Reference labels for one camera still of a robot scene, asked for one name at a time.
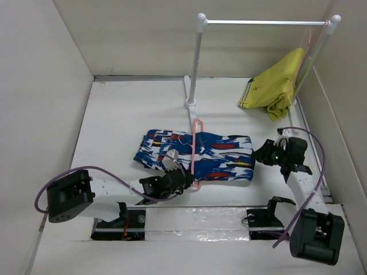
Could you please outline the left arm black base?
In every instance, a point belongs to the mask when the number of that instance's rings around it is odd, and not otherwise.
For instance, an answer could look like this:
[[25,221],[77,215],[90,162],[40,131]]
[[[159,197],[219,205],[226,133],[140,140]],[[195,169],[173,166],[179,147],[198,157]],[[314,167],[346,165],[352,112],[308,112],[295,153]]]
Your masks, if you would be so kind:
[[91,232],[94,241],[144,241],[146,208],[127,207],[119,203],[117,219],[106,222],[101,218],[95,219]]

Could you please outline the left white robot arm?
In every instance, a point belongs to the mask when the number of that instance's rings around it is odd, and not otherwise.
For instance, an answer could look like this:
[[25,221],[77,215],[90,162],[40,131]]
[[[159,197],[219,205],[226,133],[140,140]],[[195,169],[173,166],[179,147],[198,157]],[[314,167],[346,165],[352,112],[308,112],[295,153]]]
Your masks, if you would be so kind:
[[131,206],[148,206],[167,202],[181,195],[193,183],[186,169],[174,168],[162,176],[125,182],[93,178],[85,168],[52,181],[46,188],[48,218],[63,223],[78,216],[98,218],[122,227]]

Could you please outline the blue white patterned trousers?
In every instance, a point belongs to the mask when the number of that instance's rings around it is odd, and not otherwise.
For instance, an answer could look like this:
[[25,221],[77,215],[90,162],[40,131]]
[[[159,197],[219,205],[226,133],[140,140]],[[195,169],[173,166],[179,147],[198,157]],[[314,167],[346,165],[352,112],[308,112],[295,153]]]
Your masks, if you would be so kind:
[[187,170],[194,167],[196,182],[253,179],[255,160],[249,136],[199,132],[193,139],[187,132],[151,129],[143,136],[134,160],[162,171],[162,155],[168,150],[178,151],[177,161]]

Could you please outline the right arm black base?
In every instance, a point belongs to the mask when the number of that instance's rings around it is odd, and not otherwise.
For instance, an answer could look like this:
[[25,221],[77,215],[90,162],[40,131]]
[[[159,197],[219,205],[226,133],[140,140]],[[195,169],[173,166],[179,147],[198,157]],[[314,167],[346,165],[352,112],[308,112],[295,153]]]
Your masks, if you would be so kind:
[[296,206],[292,199],[274,196],[266,206],[246,208],[246,216],[241,223],[248,226],[250,240],[276,240],[283,234],[284,225],[275,215],[278,203]]

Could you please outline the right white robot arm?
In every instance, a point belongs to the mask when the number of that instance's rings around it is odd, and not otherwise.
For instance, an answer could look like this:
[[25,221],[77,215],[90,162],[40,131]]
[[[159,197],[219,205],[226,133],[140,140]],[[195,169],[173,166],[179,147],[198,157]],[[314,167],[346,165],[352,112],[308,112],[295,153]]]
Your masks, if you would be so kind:
[[290,253],[295,258],[334,266],[339,259],[345,223],[334,215],[317,192],[310,167],[304,165],[307,142],[298,137],[268,139],[252,157],[279,166],[298,210],[289,223]]

